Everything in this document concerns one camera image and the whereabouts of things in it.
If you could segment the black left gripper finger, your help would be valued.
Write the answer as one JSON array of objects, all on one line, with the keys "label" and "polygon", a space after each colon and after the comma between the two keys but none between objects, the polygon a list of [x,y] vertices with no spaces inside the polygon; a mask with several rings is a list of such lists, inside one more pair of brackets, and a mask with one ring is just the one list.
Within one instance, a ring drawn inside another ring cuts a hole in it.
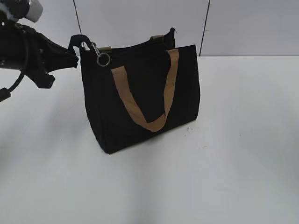
[{"label": "black left gripper finger", "polygon": [[67,68],[77,68],[78,57],[58,57],[50,58],[46,63],[46,69],[48,72],[67,69]]},{"label": "black left gripper finger", "polygon": [[70,52],[67,48],[62,47],[62,46],[54,43],[53,41],[51,41],[48,38],[45,38],[45,42],[46,42],[46,45],[47,45],[47,50],[46,50],[46,53],[45,53],[46,56],[51,56],[51,55],[54,55],[54,54],[63,54],[63,53],[70,54],[72,56],[76,56],[76,53]]}]

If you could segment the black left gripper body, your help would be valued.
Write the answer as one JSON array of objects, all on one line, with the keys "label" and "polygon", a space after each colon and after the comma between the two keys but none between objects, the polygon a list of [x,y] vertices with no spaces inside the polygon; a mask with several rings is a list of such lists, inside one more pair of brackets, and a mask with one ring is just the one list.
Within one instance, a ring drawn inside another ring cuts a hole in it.
[{"label": "black left gripper body", "polygon": [[55,78],[45,68],[45,45],[38,33],[19,23],[0,27],[0,67],[19,70],[38,88],[51,88]]}]

